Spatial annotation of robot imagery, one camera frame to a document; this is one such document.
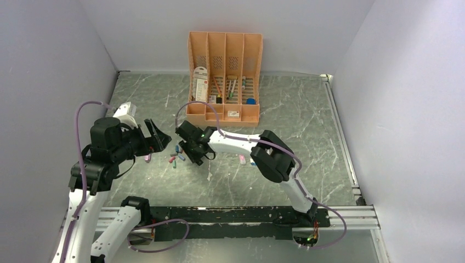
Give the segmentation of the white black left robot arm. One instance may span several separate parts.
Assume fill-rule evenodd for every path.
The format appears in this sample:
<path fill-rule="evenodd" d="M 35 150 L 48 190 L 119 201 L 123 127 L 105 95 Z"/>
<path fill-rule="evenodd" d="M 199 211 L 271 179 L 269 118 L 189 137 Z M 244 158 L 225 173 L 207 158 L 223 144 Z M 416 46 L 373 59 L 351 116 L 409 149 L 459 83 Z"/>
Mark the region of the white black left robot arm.
<path fill-rule="evenodd" d="M 131 230 L 152 223 L 149 201 L 128 196 L 116 217 L 97 238 L 98 218 L 112 182 L 121 177 L 119 166 L 126 160 L 162 152 L 172 138 L 145 119 L 150 136 L 141 127 L 115 117 L 97 119 L 90 129 L 89 156 L 71 169 L 69 205 L 63 233 L 53 262 L 110 262 Z"/>

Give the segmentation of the purple highlighter cap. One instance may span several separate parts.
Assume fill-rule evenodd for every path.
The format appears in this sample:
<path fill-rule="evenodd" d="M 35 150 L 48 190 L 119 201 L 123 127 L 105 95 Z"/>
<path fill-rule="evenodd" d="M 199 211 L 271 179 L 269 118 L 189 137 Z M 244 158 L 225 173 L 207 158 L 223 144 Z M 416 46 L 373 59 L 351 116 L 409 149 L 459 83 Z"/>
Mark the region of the purple highlighter cap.
<path fill-rule="evenodd" d="M 144 157 L 144 160 L 145 160 L 146 163 L 150 163 L 150 161 L 151 161 L 151 154 L 146 155 L 146 156 Z"/>

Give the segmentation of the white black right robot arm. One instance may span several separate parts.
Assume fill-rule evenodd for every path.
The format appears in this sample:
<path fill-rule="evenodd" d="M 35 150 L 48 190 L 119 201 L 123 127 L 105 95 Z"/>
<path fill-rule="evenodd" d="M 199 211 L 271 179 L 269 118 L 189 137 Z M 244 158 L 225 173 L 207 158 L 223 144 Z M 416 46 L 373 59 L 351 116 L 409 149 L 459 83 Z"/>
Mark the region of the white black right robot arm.
<path fill-rule="evenodd" d="M 220 153 L 250 158 L 267 180 L 278 184 L 287 194 L 296 220 L 301 226 L 308 227 L 316 221 L 316 199 L 297 174 L 301 162 L 272 131 L 246 135 L 226 132 L 216 127 L 201 129 L 184 121 L 175 132 L 182 139 L 179 146 L 194 164 L 201 165 L 204 159 L 213 160 Z"/>

